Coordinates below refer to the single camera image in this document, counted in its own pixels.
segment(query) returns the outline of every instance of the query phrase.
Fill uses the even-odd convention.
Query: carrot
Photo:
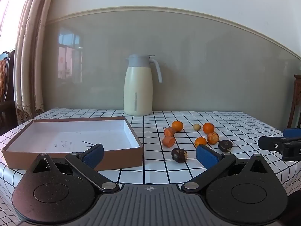
[[[172,128],[172,127],[168,127],[168,128],[164,128],[164,136],[174,136],[174,134],[176,133],[176,131]]]
[[[176,139],[171,136],[167,136],[162,140],[162,144],[165,145],[166,147],[170,148],[171,146],[174,145]]]

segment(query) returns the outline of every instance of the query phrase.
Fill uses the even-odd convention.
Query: blue gripper pad
[[[196,150],[197,160],[208,170],[217,164],[222,156],[205,145],[198,145]]]
[[[79,155],[79,159],[91,168],[95,168],[103,159],[103,146],[96,144]]]
[[[301,137],[301,128],[286,128],[283,131],[285,138],[298,138]]]

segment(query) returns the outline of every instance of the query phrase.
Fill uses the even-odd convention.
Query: beige curtain
[[[26,0],[19,22],[14,59],[14,98],[18,123],[44,112],[41,60],[51,0]]]

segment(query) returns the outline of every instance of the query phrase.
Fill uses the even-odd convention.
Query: open box
[[[40,153],[64,158],[97,143],[104,156],[95,170],[142,165],[143,146],[125,117],[32,120],[2,152],[9,168],[27,170]]]

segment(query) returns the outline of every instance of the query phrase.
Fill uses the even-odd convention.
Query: checkered tablecloth
[[[148,116],[133,117],[126,115],[121,110],[56,108],[35,117],[35,119],[111,116],[125,116],[144,146],[142,166],[99,171],[120,185],[123,183],[176,183],[181,186],[184,182],[202,173],[205,168],[196,159],[193,143],[197,137],[206,138],[207,135],[201,130],[196,132],[193,124],[211,122],[214,124],[215,132],[219,135],[220,140],[226,139],[233,142],[231,152],[237,158],[250,158],[252,154],[260,153],[276,173],[288,194],[298,190],[301,186],[300,162],[283,162],[282,155],[278,152],[261,150],[257,145],[259,137],[282,137],[282,132],[243,112],[154,111]],[[175,134],[175,145],[166,148],[161,145],[164,137],[163,128],[171,126],[175,120],[183,122],[184,128]],[[28,123],[25,122],[0,136],[0,148],[2,149]],[[207,144],[207,146],[221,153],[217,144]],[[177,163],[172,160],[171,150],[175,147],[187,151],[188,160],[185,163]],[[0,156],[0,226],[4,224],[13,226],[18,223],[18,219],[12,209],[11,195],[25,171],[9,169],[2,152],[0,152]]]

